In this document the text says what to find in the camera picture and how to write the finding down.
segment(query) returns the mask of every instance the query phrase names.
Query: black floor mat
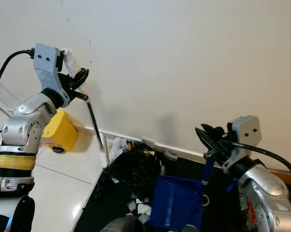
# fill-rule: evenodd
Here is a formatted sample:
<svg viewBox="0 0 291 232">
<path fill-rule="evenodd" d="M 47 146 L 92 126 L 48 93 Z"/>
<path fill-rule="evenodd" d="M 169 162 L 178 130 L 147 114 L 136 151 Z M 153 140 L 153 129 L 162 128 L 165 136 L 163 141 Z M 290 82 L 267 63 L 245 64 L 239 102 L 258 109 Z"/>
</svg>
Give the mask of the black floor mat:
<svg viewBox="0 0 291 232">
<path fill-rule="evenodd" d="M 165 166 L 167 175 L 199 180 L 202 177 L 203 164 L 181 158 L 178 158 L 177 161 L 170 161 L 165 159 L 162 154 L 158 157 Z M 227 178 L 227 175 L 221 170 L 214 170 L 207 191 L 210 205 L 203 211 L 202 231 L 204 232 L 241 231 L 238 192 L 236 188 L 231 193 L 225 190 L 229 185 Z M 127 204 L 130 201 L 130 191 L 123 188 L 120 183 L 113 184 L 105 174 L 102 174 L 74 231 L 99 232 L 113 219 L 124 217 L 129 212 Z M 147 231 L 166 230 L 148 228 Z"/>
</svg>

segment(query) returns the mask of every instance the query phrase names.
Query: blue plastic crate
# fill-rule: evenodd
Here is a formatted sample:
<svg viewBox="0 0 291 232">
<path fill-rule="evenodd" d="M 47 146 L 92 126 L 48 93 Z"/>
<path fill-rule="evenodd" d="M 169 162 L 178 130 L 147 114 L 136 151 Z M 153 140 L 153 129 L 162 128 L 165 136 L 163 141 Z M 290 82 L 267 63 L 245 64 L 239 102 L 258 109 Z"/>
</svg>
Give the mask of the blue plastic crate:
<svg viewBox="0 0 291 232">
<path fill-rule="evenodd" d="M 200 181 L 159 176 L 152 201 L 150 225 L 174 231 L 190 224 L 199 229 L 202 219 L 203 185 Z"/>
</svg>

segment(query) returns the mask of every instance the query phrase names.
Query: red component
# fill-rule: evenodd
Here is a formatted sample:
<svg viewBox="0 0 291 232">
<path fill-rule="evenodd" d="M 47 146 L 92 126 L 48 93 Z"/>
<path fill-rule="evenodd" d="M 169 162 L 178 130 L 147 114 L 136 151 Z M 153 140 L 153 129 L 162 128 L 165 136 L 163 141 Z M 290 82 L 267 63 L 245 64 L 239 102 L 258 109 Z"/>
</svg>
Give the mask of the red component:
<svg viewBox="0 0 291 232">
<path fill-rule="evenodd" d="M 249 200 L 247 201 L 247 203 L 248 203 L 248 210 L 250 212 L 251 223 L 252 223 L 252 225 L 256 225 L 255 212 L 254 212 L 252 203 Z"/>
</svg>

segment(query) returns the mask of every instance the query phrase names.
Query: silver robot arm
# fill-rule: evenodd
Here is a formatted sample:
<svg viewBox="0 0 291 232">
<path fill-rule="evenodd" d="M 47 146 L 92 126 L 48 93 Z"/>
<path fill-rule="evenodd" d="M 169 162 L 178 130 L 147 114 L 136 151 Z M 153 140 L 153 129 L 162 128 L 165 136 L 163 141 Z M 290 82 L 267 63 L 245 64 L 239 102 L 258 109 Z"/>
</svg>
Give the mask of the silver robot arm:
<svg viewBox="0 0 291 232">
<path fill-rule="evenodd" d="M 258 232 L 291 232 L 291 203 L 284 182 L 262 164 L 256 164 L 249 157 L 251 151 L 219 143 L 230 140 L 256 146 L 262 139 L 259 119 L 256 116 L 237 118 L 227 124 L 228 133 L 223 128 L 202 126 L 205 131 L 196 129 L 197 135 L 211 151 L 204 157 L 212 157 L 224 173 L 238 179 L 245 197 L 242 200 L 251 208 L 252 215 L 247 216 L 249 227 L 257 228 Z"/>
<path fill-rule="evenodd" d="M 14 111 L 2 130 L 0 141 L 0 232 L 29 232 L 35 203 L 28 193 L 34 187 L 35 166 L 40 139 L 45 126 L 75 98 L 87 96 L 75 92 L 86 79 L 82 69 L 75 79 L 59 73 L 63 52 L 41 43 L 32 49 L 34 69 L 42 92 L 35 93 Z"/>
</svg>

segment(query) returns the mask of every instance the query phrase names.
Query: yellow box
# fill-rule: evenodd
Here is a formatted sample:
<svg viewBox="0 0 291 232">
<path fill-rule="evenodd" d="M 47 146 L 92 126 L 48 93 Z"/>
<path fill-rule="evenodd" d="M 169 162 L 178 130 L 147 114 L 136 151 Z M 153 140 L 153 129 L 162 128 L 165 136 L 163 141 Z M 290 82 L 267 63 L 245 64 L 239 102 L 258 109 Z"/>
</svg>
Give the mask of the yellow box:
<svg viewBox="0 0 291 232">
<path fill-rule="evenodd" d="M 71 151 L 78 138 L 78 131 L 68 119 L 63 110 L 57 110 L 57 114 L 44 128 L 42 141 L 50 148 L 61 147 L 65 151 Z"/>
</svg>

